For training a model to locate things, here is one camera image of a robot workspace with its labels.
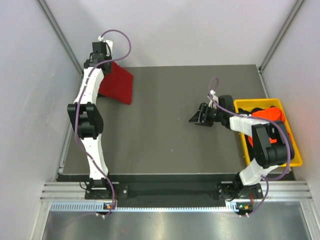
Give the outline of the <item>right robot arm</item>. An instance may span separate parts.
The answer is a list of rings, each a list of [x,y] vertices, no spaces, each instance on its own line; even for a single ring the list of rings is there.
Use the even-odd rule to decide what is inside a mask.
[[[236,113],[231,95],[216,96],[212,91],[207,97],[209,103],[202,102],[189,123],[204,127],[220,123],[228,130],[252,139],[253,159],[235,175],[229,187],[231,198],[245,198],[269,172],[283,164],[290,164],[295,157],[290,134],[282,120]]]

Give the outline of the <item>dark red t-shirt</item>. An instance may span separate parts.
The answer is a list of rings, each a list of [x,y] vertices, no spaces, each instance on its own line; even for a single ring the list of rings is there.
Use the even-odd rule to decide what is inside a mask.
[[[133,97],[133,83],[134,76],[116,62],[113,62],[111,64],[111,73],[104,76],[98,93],[104,97],[130,105]]]

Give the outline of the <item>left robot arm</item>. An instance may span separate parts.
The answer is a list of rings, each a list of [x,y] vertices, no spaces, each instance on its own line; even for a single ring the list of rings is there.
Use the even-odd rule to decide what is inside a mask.
[[[89,179],[84,181],[87,200],[111,201],[115,198],[102,149],[104,121],[96,106],[102,80],[111,72],[112,46],[109,40],[92,43],[92,52],[84,63],[79,93],[74,102],[67,105],[76,144],[84,151],[89,165]]]

